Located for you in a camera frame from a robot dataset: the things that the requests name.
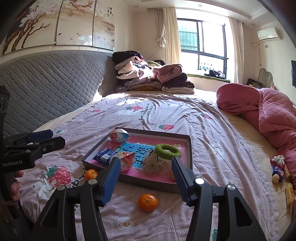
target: curtain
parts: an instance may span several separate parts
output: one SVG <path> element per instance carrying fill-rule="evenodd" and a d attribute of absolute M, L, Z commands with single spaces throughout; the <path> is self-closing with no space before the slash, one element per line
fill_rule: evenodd
<path fill-rule="evenodd" d="M 157 23 L 157 29 L 159 32 L 159 38 L 157 39 L 157 42 L 159 44 L 159 47 L 164 48 L 166 44 L 165 40 L 165 22 L 163 19 L 163 9 L 162 8 L 155 8 L 156 13 L 156 23 Z"/>
<path fill-rule="evenodd" d="M 166 64 L 174 64 L 180 62 L 181 44 L 174 7 L 164 7 L 163 19 L 165 25 L 165 38 L 167 41 L 165 48 Z"/>
<path fill-rule="evenodd" d="M 242 22 L 228 17 L 234 44 L 234 83 L 243 83 L 244 78 L 244 32 Z"/>

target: box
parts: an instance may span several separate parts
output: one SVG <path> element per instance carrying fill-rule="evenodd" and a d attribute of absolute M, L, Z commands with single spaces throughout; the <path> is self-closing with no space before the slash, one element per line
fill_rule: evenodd
<path fill-rule="evenodd" d="M 122 129 L 126 130 L 130 134 L 130 138 L 126 142 L 145 143 L 152 146 L 155 146 L 157 144 L 174 144 L 174 146 L 179 148 L 182 153 L 181 161 L 183 162 L 185 167 L 192 170 L 192 146 L 190 136 L 130 128 Z M 106 135 L 102 140 L 100 140 L 82 158 L 82 163 L 84 164 L 86 169 L 96 169 L 97 171 L 100 171 L 106 168 L 103 165 L 99 164 L 97 161 L 93 160 L 93 158 L 98 152 L 106 147 L 115 148 L 116 146 L 120 146 L 120 144 L 116 145 L 116 143 L 112 142 L 109 139 L 109 135 L 110 133 Z M 131 169 L 120 173 L 118 181 L 163 192 L 179 193 L 176 182 L 170 179 L 169 174 L 148 176 L 143 172 L 143 170 L 135 167 L 132 167 Z"/>

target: metal screw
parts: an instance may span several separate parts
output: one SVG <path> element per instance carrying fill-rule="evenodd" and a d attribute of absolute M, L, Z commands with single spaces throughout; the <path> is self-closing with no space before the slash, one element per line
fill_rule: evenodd
<path fill-rule="evenodd" d="M 63 184 L 59 185 L 57 187 L 58 191 L 63 191 L 65 189 L 65 186 Z"/>
<path fill-rule="evenodd" d="M 96 184 L 98 181 L 96 179 L 90 179 L 89 180 L 89 184 L 90 185 L 93 185 L 93 184 Z"/>
<path fill-rule="evenodd" d="M 197 179 L 195 179 L 195 182 L 199 185 L 202 185 L 202 184 L 204 184 L 205 181 L 202 178 L 197 178 Z"/>
<path fill-rule="evenodd" d="M 227 185 L 227 188 L 228 188 L 229 190 L 234 190 L 234 189 L 235 189 L 235 185 L 233 185 L 233 184 L 228 184 L 228 185 Z"/>

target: white air conditioner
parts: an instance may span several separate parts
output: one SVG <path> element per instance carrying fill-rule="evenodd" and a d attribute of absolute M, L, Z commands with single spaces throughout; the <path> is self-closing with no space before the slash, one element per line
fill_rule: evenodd
<path fill-rule="evenodd" d="M 275 27 L 260 30 L 257 34 L 260 40 L 281 39 L 280 32 Z"/>

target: gray quilted headboard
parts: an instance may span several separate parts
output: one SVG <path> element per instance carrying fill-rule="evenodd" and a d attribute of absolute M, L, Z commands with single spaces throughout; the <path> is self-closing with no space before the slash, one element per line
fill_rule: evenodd
<path fill-rule="evenodd" d="M 111 54 L 87 50 L 34 53 L 0 65 L 10 92 L 4 137 L 34 131 L 91 102 L 118 84 Z"/>

